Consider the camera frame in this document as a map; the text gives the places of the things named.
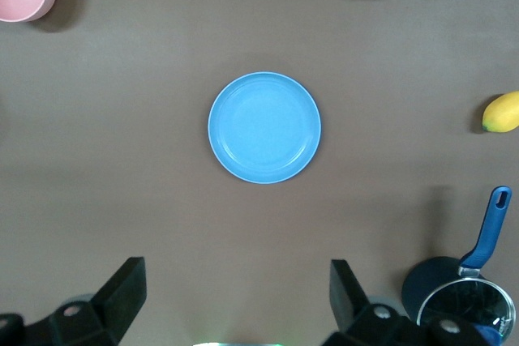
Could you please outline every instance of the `handle hole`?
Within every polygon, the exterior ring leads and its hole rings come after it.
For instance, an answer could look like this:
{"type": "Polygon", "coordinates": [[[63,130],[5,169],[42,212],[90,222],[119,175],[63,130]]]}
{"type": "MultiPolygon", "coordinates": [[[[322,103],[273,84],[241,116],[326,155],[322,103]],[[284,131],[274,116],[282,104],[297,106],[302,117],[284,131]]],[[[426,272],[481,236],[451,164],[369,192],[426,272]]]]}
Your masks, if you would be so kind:
{"type": "Polygon", "coordinates": [[[498,208],[504,208],[506,205],[506,199],[508,198],[508,194],[506,192],[502,192],[500,197],[497,199],[497,204],[495,205],[498,208]]]}

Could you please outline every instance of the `plate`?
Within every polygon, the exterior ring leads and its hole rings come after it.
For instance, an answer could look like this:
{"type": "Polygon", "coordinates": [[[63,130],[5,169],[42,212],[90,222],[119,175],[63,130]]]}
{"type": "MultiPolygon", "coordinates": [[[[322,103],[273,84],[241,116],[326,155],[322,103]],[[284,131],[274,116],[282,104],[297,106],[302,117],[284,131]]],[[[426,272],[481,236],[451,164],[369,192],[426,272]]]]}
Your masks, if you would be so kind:
{"type": "Polygon", "coordinates": [[[283,182],[311,161],[321,135],[317,105],[297,81],[273,72],[244,75],[215,99],[208,122],[215,156],[234,176],[283,182]]]}

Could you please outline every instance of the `blue handle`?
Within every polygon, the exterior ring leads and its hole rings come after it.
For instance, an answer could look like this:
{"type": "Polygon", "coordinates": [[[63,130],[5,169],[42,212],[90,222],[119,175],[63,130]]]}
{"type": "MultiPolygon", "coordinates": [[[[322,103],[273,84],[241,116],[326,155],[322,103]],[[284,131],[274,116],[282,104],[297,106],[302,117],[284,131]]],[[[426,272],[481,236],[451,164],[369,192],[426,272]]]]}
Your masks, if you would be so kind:
{"type": "Polygon", "coordinates": [[[495,328],[483,326],[482,324],[474,324],[474,327],[491,346],[501,346],[503,344],[503,337],[495,328]]]}
{"type": "Polygon", "coordinates": [[[510,204],[510,198],[512,198],[512,190],[507,186],[498,186],[492,191],[478,242],[469,253],[463,256],[461,267],[481,269],[492,256],[510,204]]]}

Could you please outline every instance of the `plate rim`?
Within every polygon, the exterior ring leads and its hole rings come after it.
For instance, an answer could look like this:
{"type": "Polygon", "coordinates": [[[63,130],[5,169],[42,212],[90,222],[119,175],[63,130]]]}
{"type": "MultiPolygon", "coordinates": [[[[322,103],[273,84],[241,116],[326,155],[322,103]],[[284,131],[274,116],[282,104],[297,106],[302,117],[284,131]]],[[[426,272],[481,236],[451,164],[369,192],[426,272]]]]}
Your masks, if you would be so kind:
{"type": "Polygon", "coordinates": [[[291,78],[291,77],[289,77],[287,75],[283,75],[281,73],[267,71],[267,70],[261,70],[261,71],[247,73],[245,75],[242,75],[242,76],[234,79],[230,83],[228,83],[224,88],[222,88],[222,90],[218,93],[217,97],[213,101],[211,109],[209,111],[209,117],[208,117],[208,138],[209,138],[209,144],[211,145],[212,153],[217,158],[218,162],[220,162],[220,164],[229,173],[233,174],[235,177],[237,177],[237,178],[239,178],[239,179],[241,179],[241,180],[243,180],[245,182],[251,182],[253,184],[265,184],[265,185],[266,184],[276,184],[278,182],[284,182],[286,180],[289,180],[290,178],[292,178],[292,177],[298,175],[299,173],[301,173],[301,171],[304,170],[308,166],[308,164],[310,164],[310,162],[313,160],[315,154],[317,153],[317,149],[319,148],[319,145],[320,145],[321,131],[322,131],[322,123],[321,123],[319,107],[317,106],[313,96],[309,93],[309,91],[306,88],[304,88],[304,86],[299,81],[297,81],[296,79],[293,79],[293,78],[291,78]],[[215,109],[217,107],[218,102],[221,100],[221,97],[225,93],[227,93],[232,87],[236,86],[236,84],[238,84],[240,82],[240,80],[245,79],[245,78],[249,78],[249,77],[255,76],[255,75],[275,75],[275,76],[282,77],[283,79],[288,80],[292,84],[295,84],[295,86],[297,86],[298,88],[300,88],[304,92],[304,95],[308,98],[309,102],[311,103],[311,107],[313,108],[313,110],[315,110],[315,119],[316,119],[316,123],[315,124],[317,125],[316,126],[317,131],[315,133],[315,142],[311,143],[311,144],[314,144],[315,146],[312,147],[311,153],[308,155],[307,160],[305,161],[305,163],[299,169],[296,169],[294,172],[290,172],[290,175],[283,176],[282,179],[262,181],[262,180],[254,180],[254,179],[250,179],[248,177],[244,177],[243,175],[240,175],[240,174],[234,172],[230,167],[228,167],[226,164],[224,164],[224,162],[221,160],[220,156],[218,155],[218,152],[216,150],[217,148],[214,145],[214,143],[215,142],[217,143],[218,140],[217,139],[213,139],[212,132],[211,132],[211,127],[212,127],[212,124],[214,124],[214,121],[215,121],[215,119],[214,119],[214,116],[216,115],[215,114],[215,109]]]}

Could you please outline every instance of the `pan handle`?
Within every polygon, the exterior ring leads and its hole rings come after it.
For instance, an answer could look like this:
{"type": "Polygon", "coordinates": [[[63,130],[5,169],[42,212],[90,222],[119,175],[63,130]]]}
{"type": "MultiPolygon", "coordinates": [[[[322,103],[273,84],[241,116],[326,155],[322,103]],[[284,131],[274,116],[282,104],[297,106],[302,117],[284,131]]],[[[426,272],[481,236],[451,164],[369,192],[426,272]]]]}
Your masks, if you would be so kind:
{"type": "Polygon", "coordinates": [[[492,191],[478,242],[461,258],[460,268],[479,270],[487,263],[494,253],[511,198],[512,190],[507,186],[498,186],[492,191]]]}

